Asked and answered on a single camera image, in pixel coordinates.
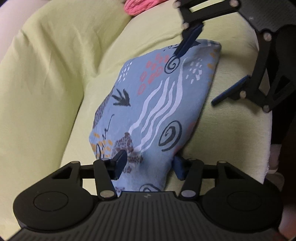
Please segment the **blue patterned cloth garment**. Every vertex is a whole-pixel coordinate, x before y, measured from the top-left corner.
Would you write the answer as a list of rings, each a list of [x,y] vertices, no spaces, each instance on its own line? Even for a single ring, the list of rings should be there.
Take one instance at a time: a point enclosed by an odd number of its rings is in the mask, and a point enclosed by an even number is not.
[[[123,191],[163,191],[177,152],[191,137],[220,58],[221,45],[197,40],[177,58],[174,45],[128,60],[100,104],[89,142],[97,159],[127,153]]]

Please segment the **pink knitted cloth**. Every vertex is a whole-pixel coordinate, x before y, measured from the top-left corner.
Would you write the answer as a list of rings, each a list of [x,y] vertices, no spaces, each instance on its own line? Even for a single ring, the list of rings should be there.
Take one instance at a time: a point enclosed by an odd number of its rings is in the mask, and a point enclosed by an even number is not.
[[[127,0],[124,4],[124,11],[130,16],[137,16],[167,0]]]

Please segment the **light green sofa cover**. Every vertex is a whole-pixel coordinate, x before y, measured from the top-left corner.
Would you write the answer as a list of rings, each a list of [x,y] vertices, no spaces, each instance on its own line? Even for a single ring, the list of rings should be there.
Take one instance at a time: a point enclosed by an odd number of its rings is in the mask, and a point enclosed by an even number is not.
[[[121,1],[8,1],[1,28],[19,29],[1,60],[1,237],[19,230],[16,196],[61,164],[91,164],[88,136],[94,113],[123,64],[180,42],[173,1],[132,18]],[[263,182],[269,159],[271,113],[250,101],[210,101],[253,71],[256,37],[239,14],[205,22],[202,39],[222,45],[215,78],[186,158],[225,160]]]

